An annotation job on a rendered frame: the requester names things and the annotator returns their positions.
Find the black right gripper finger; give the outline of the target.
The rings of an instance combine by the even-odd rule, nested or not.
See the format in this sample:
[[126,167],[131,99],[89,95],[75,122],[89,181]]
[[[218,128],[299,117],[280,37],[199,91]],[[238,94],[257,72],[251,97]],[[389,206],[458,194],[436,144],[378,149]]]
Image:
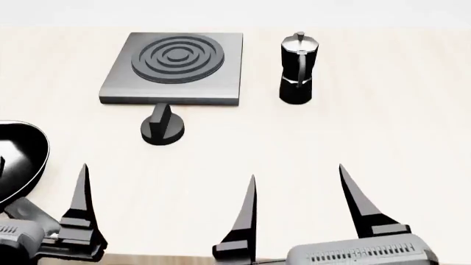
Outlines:
[[360,239],[411,233],[409,225],[382,213],[358,187],[341,163],[339,176],[355,231]]
[[212,247],[214,265],[252,265],[256,260],[257,188],[252,175],[231,231]]

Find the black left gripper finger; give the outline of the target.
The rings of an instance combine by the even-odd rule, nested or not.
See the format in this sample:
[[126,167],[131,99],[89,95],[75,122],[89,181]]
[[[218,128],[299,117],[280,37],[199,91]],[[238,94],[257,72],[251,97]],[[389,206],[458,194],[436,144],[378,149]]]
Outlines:
[[81,241],[83,244],[103,244],[104,236],[100,233],[93,209],[89,169],[82,166],[70,208],[60,220],[59,238],[62,240]]

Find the black stove knob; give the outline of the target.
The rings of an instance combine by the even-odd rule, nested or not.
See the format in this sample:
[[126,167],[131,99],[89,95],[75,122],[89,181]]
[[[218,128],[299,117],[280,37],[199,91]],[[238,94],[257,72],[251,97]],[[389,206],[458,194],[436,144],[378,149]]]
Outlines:
[[141,124],[141,137],[151,145],[163,146],[180,140],[185,132],[183,119],[167,103],[157,103],[151,116]]

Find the grey square stove plate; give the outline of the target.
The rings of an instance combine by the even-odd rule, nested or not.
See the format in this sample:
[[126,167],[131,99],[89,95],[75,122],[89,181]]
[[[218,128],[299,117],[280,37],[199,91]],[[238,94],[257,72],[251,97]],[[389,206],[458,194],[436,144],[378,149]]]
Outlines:
[[[210,76],[188,83],[164,84],[139,77],[132,55],[162,35],[196,34],[217,41],[224,63]],[[240,32],[131,32],[99,91],[103,104],[238,105],[244,35]]]

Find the dark ringed stove burner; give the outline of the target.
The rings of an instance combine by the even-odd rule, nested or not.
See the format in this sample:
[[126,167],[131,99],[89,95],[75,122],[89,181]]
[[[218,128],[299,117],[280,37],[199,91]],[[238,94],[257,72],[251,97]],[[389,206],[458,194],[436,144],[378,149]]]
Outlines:
[[132,55],[133,71],[156,83],[188,83],[204,79],[224,63],[222,46],[196,34],[167,34],[150,41]]

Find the black frying pan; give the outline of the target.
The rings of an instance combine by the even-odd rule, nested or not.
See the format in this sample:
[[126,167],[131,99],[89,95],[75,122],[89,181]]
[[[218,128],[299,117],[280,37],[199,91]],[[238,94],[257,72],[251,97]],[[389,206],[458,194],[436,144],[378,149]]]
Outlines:
[[49,140],[39,127],[24,121],[0,121],[0,212],[35,188],[49,153]]

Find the black moka pot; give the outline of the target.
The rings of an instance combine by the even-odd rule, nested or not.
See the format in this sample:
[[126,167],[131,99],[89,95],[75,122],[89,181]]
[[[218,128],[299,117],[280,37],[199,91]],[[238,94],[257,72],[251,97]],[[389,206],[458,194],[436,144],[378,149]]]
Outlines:
[[319,43],[304,32],[295,32],[281,43],[282,77],[279,97],[291,105],[312,99],[312,73]]

